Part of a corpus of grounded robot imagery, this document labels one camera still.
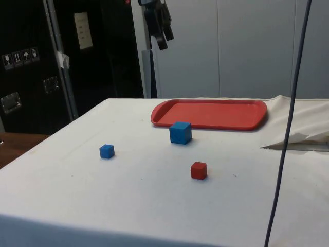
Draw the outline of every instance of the plastic tray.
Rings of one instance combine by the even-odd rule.
[[[266,104],[259,100],[172,99],[153,110],[151,122],[161,127],[189,122],[193,128],[250,131],[266,113]]]

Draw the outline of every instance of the wooden floor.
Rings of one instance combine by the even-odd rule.
[[[0,169],[21,156],[49,135],[0,133]]]

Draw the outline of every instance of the blue cube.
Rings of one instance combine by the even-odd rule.
[[[177,122],[169,128],[172,143],[187,144],[192,139],[192,126],[188,122]]]
[[[105,144],[99,149],[101,158],[112,158],[114,156],[114,146]]]

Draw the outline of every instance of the white wall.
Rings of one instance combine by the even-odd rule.
[[[152,38],[159,98],[218,97],[217,0],[167,0],[175,39]]]
[[[158,96],[290,95],[307,0],[167,0],[175,35],[152,40]],[[329,98],[329,1],[313,1],[298,97]]]
[[[220,0],[222,97],[290,93],[295,0]]]
[[[140,76],[141,76],[141,80],[142,80],[144,98],[146,98],[147,97],[147,95],[146,95],[147,90],[146,90],[146,85],[145,85],[142,52],[147,49],[146,37],[148,36],[148,33],[145,31],[144,17],[143,17],[143,13],[142,13],[142,8],[139,6],[138,1],[133,0],[133,1],[131,1],[131,4],[132,4],[136,44],[137,44],[137,50],[138,50]]]

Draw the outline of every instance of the cube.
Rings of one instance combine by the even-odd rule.
[[[101,158],[112,158],[114,156],[114,146],[105,144],[100,147],[99,152],[101,154]]]
[[[188,122],[177,122],[169,128],[171,143],[187,144],[192,139],[192,126]]]
[[[207,164],[202,162],[195,162],[191,166],[191,177],[193,179],[203,180],[207,177]]]

